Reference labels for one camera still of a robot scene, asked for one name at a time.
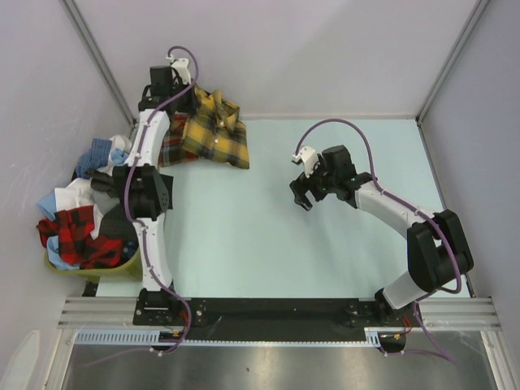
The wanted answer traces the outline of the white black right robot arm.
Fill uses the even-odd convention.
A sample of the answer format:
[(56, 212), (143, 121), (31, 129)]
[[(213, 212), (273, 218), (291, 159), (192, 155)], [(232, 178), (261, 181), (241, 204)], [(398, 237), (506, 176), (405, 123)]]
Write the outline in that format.
[(384, 188), (369, 172), (357, 172), (349, 151), (342, 145), (319, 153), (308, 146), (292, 156), (303, 172), (289, 187), (304, 210), (333, 194), (354, 209), (373, 215), (399, 233), (407, 245), (407, 270), (375, 294), (375, 317), (393, 326), (404, 309), (427, 297), (474, 267), (466, 235), (457, 214), (433, 212), (411, 205)]

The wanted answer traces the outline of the yellow plaid long sleeve shirt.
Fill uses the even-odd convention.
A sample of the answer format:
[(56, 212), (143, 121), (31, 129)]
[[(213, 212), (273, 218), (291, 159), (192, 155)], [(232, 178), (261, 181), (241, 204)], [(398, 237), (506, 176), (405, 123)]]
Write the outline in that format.
[(248, 170), (246, 125), (240, 107), (223, 97), (221, 90), (194, 87), (199, 106), (185, 122), (182, 148), (198, 158)]

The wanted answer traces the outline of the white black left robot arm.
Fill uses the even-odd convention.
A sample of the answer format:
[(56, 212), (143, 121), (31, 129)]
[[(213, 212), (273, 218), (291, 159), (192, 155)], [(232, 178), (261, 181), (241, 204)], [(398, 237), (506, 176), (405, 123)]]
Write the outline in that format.
[(112, 177), (120, 203), (138, 239), (142, 263), (142, 288), (133, 323), (137, 326), (170, 326), (191, 323), (191, 310), (173, 286), (167, 264), (164, 225), (172, 205), (172, 185), (158, 171), (163, 138), (171, 115), (195, 108), (193, 83), (186, 59), (169, 66), (152, 67), (143, 91), (135, 139), (122, 166)]

